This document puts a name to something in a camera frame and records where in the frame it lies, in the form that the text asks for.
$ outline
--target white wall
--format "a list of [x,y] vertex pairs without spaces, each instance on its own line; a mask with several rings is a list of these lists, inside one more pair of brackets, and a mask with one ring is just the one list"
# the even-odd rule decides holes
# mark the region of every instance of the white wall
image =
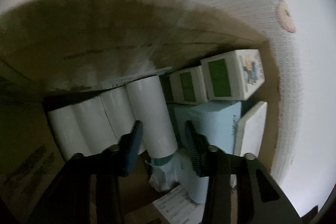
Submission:
[[336,1],[286,0],[302,51],[305,89],[295,158],[281,187],[299,215],[336,183]]

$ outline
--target white paper roll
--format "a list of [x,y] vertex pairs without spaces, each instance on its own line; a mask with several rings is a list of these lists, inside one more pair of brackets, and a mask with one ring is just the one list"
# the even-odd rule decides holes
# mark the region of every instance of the white paper roll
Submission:
[[[129,134],[135,122],[135,115],[125,86],[104,92],[100,95],[106,115],[110,121],[114,134],[119,141],[121,136]],[[146,147],[142,141],[139,154]]]
[[73,110],[84,140],[93,154],[118,143],[99,96],[73,105]]
[[82,132],[77,123],[72,106],[66,106],[48,112],[55,139],[66,160],[71,159],[75,153],[90,156],[90,152]]
[[149,156],[163,158],[173,154],[177,141],[159,77],[144,78],[126,87],[135,118],[143,123],[143,140]]

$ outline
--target white flat box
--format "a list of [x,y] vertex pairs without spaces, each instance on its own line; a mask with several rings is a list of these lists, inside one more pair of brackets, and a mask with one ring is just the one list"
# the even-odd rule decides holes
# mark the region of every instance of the white flat box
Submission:
[[201,66],[172,73],[170,84],[175,103],[199,105],[208,101]]
[[209,100],[247,100],[265,81],[258,50],[236,50],[201,60]]

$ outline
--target white cylinder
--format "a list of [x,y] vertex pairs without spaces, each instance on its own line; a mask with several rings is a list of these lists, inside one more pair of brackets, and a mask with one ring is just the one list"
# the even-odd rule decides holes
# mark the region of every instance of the white cylinder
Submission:
[[[100,94],[106,115],[110,121],[114,134],[118,141],[121,136],[131,133],[135,122],[135,115],[129,100],[125,86],[109,90]],[[139,154],[144,152],[146,147],[142,141]]]
[[177,141],[158,76],[129,83],[127,92],[135,118],[143,123],[149,156],[163,158],[177,150]]
[[90,156],[90,152],[77,123],[72,106],[66,106],[48,112],[50,125],[55,139],[66,160],[76,153]]
[[73,105],[73,110],[84,140],[93,154],[118,143],[99,96]]

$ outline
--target green label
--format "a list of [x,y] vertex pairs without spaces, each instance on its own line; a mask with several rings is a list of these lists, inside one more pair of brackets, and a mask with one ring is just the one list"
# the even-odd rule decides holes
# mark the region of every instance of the green label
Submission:
[[231,97],[230,81],[225,59],[211,61],[208,65],[214,96]]
[[181,86],[183,91],[183,98],[186,102],[196,103],[196,96],[193,85],[193,78],[191,72],[184,72],[180,74]]
[[160,82],[166,101],[174,101],[169,76],[160,77]]

